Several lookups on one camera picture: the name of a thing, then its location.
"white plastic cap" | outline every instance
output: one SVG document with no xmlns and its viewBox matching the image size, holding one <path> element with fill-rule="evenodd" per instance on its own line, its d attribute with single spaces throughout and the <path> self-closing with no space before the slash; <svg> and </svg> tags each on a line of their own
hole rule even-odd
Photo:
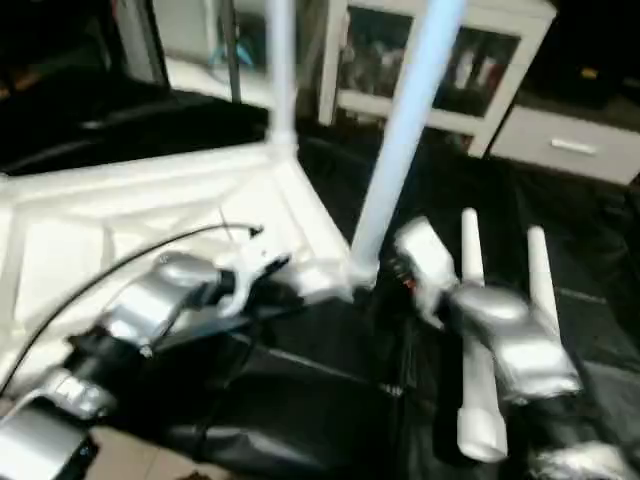
<svg viewBox="0 0 640 480">
<path fill-rule="evenodd" d="M 499 412 L 480 408 L 458 410 L 458 448 L 462 454 L 482 463 L 507 457 L 507 427 Z"/>
</svg>

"white tube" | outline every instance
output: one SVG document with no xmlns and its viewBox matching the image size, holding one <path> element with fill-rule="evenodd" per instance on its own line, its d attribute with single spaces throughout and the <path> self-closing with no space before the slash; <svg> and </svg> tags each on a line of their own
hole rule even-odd
<svg viewBox="0 0 640 480">
<path fill-rule="evenodd" d="M 269 0 L 267 47 L 274 105 L 270 140 L 293 145 L 295 137 L 295 6 L 293 0 Z"/>
<path fill-rule="evenodd" d="M 484 284 L 478 216 L 462 213 L 462 278 Z M 491 463 L 507 456 L 507 429 L 500 414 L 491 352 L 463 337 L 463 400 L 458 411 L 458 448 L 468 458 Z"/>
<path fill-rule="evenodd" d="M 544 315 L 540 320 L 560 337 L 556 297 L 553 292 L 553 278 L 549 264 L 549 253 L 544 230 L 531 227 L 527 232 L 529 250 L 529 294 L 534 304 Z"/>
<path fill-rule="evenodd" d="M 351 248 L 351 277 L 371 286 L 378 255 L 445 72 L 466 0 L 429 0 L 415 48 L 396 88 L 384 141 Z"/>
</svg>

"white base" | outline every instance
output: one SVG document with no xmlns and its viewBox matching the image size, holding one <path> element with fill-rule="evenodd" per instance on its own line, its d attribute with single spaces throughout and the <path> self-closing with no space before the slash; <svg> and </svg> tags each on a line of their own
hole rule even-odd
<svg viewBox="0 0 640 480">
<path fill-rule="evenodd" d="M 182 231 L 243 222 L 275 230 L 308 298 L 348 291 L 348 247 L 295 158 L 259 143 L 5 179 L 0 183 L 0 378 L 24 340 L 69 292 L 127 253 Z M 216 230 L 165 247 L 221 259 L 244 231 Z M 105 303 L 152 261 L 134 262 L 47 331 L 21 371 L 65 353 Z"/>
</svg>

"floor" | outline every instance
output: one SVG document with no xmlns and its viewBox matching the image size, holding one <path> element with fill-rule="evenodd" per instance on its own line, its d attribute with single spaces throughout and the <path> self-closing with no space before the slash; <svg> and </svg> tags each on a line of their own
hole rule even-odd
<svg viewBox="0 0 640 480">
<path fill-rule="evenodd" d="M 111 429 L 93 432 L 100 454 L 87 480 L 177 480 L 194 471 L 211 480 L 227 480 L 231 475 L 213 465 L 197 465 L 169 450 L 157 448 Z"/>
</svg>

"black cloth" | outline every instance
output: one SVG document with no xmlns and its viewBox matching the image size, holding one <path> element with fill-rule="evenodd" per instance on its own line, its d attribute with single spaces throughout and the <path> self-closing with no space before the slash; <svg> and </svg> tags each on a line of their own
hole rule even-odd
<svg viewBox="0 0 640 480">
<path fill-rule="evenodd" d="M 266 124 L 266 112 L 245 105 L 75 74 L 0 103 L 8 133 L 0 168 L 18 176 L 245 143 L 263 138 Z M 380 135 L 305 120 L 297 128 L 300 162 L 351 238 Z M 579 359 L 605 428 L 635 462 L 638 198 L 629 189 L 470 159 L 426 134 L 390 229 L 427 216 L 459 265 L 460 214 L 474 207 L 488 280 L 526 292 L 526 231 L 542 225 L 563 342 Z M 379 284 L 356 305 L 330 302 L 256 320 L 237 334 L 159 355 L 114 424 L 251 474 L 521 477 L 526 432 L 515 422 L 508 462 L 475 465 L 457 451 L 460 341 L 416 318 L 408 292 L 385 268 L 392 256 L 387 242 Z"/>
</svg>

